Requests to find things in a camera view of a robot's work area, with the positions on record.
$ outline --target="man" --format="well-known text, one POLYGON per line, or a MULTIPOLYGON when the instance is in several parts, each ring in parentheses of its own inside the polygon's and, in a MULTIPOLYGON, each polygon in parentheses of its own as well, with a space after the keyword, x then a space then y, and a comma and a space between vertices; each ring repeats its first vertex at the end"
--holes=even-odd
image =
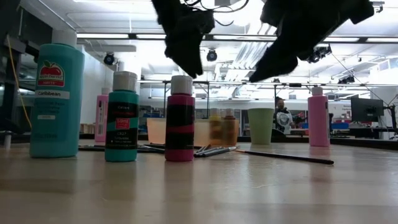
POLYGON ((274 113, 275 128, 284 134, 290 134, 290 127, 294 125, 292 114, 285 107, 284 99, 276 97, 276 109, 274 113))

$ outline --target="yellow cable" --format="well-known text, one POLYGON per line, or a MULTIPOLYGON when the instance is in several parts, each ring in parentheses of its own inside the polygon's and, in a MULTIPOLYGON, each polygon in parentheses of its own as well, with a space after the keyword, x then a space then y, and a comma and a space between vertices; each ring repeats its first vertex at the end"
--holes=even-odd
POLYGON ((10 59, 11 59, 12 71, 14 72, 14 78, 15 78, 15 82, 16 82, 16 84, 17 84, 18 93, 19 93, 19 96, 20 96, 20 99, 21 99, 22 107, 23 107, 24 112, 25 112, 26 120, 27 120, 27 122, 29 123, 30 130, 32 130, 32 123, 30 122, 29 116, 27 115, 27 111, 26 111, 26 108, 25 108, 24 99, 22 99, 21 92, 19 91, 19 81, 18 81, 17 71, 16 71, 15 65, 14 65, 14 59, 13 59, 13 57, 12 57, 11 42, 10 42, 10 38, 9 38, 8 35, 7 35, 7 41, 8 41, 8 49, 9 49, 9 51, 10 51, 10 59))

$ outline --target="security camera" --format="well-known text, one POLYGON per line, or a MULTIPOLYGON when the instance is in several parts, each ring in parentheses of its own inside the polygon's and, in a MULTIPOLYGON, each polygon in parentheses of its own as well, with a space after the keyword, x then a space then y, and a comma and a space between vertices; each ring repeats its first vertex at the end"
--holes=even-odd
POLYGON ((214 62, 215 60, 217 60, 216 50, 214 50, 214 49, 209 50, 209 52, 207 53, 206 59, 208 62, 214 62))
POLYGON ((114 58, 114 53, 113 52, 106 53, 106 56, 104 58, 104 63, 106 65, 114 65, 115 61, 116 60, 114 58))

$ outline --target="paint bottle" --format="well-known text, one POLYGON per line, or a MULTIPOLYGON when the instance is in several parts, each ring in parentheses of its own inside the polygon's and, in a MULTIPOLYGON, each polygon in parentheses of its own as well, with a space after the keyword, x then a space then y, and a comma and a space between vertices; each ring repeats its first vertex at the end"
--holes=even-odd
POLYGON ((175 75, 171 80, 171 96, 167 98, 166 147, 167 161, 193 160, 193 133, 195 130, 195 98, 193 80, 175 75))
POLYGON ((97 96, 97 110, 95 114, 95 142, 105 142, 106 117, 108 115, 109 88, 102 88, 101 94, 97 96))
POLYGON ((222 120, 223 146, 235 146, 238 141, 237 122, 234 116, 234 109, 226 109, 225 117, 222 120))
POLYGON ((218 108, 210 109, 210 144, 212 146, 222 145, 223 131, 221 125, 221 111, 218 108))
POLYGON ((108 162, 137 159, 139 95, 136 84, 135 73, 113 73, 106 120, 105 160, 108 162))
POLYGON ((31 114, 31 157, 70 157, 78 152, 85 56, 76 33, 54 30, 52 44, 40 47, 31 114))
POLYGON ((311 146, 330 145, 328 98, 321 87, 312 88, 308 98, 308 135, 311 146))

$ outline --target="red label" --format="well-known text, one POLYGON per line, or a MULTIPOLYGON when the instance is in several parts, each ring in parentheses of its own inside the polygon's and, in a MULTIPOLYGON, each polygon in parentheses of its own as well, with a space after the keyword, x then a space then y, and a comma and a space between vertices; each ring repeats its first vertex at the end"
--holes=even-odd
POLYGON ((130 119, 116 118, 116 129, 130 129, 130 119))
POLYGON ((39 86, 65 86, 65 73, 56 63, 44 61, 37 80, 39 86))

